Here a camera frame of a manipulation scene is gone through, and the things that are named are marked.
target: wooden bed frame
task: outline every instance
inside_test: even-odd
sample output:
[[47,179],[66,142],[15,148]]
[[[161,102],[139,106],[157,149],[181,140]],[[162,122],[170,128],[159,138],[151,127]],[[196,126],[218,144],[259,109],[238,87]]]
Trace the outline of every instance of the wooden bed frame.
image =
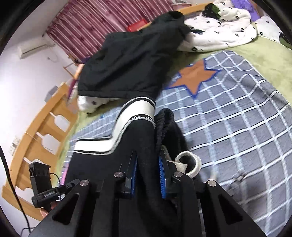
[[[178,11],[183,13],[184,15],[187,15],[193,12],[204,10],[207,4],[209,3],[182,8],[179,9]],[[145,28],[150,24],[151,23],[148,23],[141,27],[140,29]],[[79,65],[74,75],[74,79],[78,78],[78,75],[82,70],[82,67],[83,65]],[[26,188],[32,188],[28,171],[29,164],[24,160],[24,157],[29,161],[39,159],[45,164],[50,165],[51,166],[50,172],[54,172],[65,138],[78,117],[78,114],[73,113],[67,106],[66,103],[67,92],[68,86],[65,83],[63,83],[59,87],[57,92],[49,99],[46,105],[38,113],[38,115],[35,117],[35,119],[30,124],[29,128],[23,135],[10,165],[10,176],[14,187],[17,186],[23,191]],[[73,107],[77,109],[76,100],[73,102]],[[54,122],[54,116],[52,114],[54,116],[62,115],[70,122],[70,125],[65,132],[61,130],[58,126],[56,126]],[[43,145],[41,144],[42,138],[38,136],[37,133],[40,133],[42,136],[50,134],[60,142],[58,151],[55,155],[43,147]],[[20,210],[18,203],[7,181],[2,189],[2,197],[12,206]],[[28,216],[31,216],[34,219],[40,221],[43,219],[38,208],[35,208],[31,203],[27,202],[26,200],[20,197],[19,199],[24,209],[24,212]]]

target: air conditioner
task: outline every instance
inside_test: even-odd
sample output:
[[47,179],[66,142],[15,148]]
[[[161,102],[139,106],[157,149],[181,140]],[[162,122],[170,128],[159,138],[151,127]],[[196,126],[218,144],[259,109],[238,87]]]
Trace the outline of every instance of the air conditioner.
[[18,45],[18,56],[22,59],[50,46],[51,44],[44,38],[31,39]]

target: green bed sheet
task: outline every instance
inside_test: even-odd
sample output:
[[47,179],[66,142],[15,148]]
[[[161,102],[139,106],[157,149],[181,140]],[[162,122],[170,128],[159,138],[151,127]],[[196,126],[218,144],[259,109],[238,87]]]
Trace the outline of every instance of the green bed sheet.
[[[290,103],[292,102],[292,50],[260,36],[248,44],[228,49],[247,59]],[[207,57],[211,53],[214,52],[177,52],[169,76],[172,76],[187,64]],[[119,103],[119,101],[112,101],[107,105],[101,106],[92,114],[79,112],[76,124],[67,135],[55,169],[55,173],[58,176],[61,175],[62,164],[69,149],[70,137]]]

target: white quilt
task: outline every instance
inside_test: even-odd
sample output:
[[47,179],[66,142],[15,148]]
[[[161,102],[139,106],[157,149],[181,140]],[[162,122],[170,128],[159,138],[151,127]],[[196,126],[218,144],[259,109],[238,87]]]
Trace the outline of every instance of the white quilt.
[[219,20],[202,14],[185,20],[192,32],[181,43],[178,50],[187,52],[209,52],[249,43],[257,37],[247,10],[233,8],[230,0],[214,3],[218,7]]

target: gray plaid blanket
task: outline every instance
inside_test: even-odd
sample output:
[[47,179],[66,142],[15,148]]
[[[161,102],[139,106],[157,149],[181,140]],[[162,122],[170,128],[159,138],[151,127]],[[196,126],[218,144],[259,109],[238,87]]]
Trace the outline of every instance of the gray plaid blanket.
[[[186,88],[165,89],[156,112],[169,108],[189,150],[202,160],[203,181],[215,175],[267,236],[276,236],[292,214],[292,109],[242,56],[220,51],[205,59],[221,69],[194,98]],[[79,138],[110,135],[120,108],[112,109],[70,141],[64,175]],[[237,177],[243,174],[238,183]]]

